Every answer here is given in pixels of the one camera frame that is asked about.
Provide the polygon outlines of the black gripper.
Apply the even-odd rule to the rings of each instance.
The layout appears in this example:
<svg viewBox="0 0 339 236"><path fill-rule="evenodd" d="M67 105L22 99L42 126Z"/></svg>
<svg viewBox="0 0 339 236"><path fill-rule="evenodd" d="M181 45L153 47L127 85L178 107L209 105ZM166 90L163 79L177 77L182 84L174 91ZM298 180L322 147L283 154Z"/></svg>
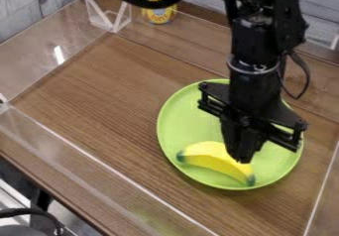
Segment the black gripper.
<svg viewBox="0 0 339 236"><path fill-rule="evenodd" d="M199 108L221 119L231 157L249 164L266 142L295 152L307 123L281 98L281 77L274 71L231 71L229 83L202 81Z"/></svg>

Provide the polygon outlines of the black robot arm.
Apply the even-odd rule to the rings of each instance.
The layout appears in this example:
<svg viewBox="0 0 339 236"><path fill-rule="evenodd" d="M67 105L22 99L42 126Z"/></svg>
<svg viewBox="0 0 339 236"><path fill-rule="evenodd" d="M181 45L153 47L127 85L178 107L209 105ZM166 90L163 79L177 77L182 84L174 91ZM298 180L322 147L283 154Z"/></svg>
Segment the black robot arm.
<svg viewBox="0 0 339 236"><path fill-rule="evenodd" d="M199 83L199 108L221 119L227 152L247 164L266 142L297 151L307 122L282 99L286 62L305 61L295 48L307 23L299 0L223 0L233 32L230 82Z"/></svg>

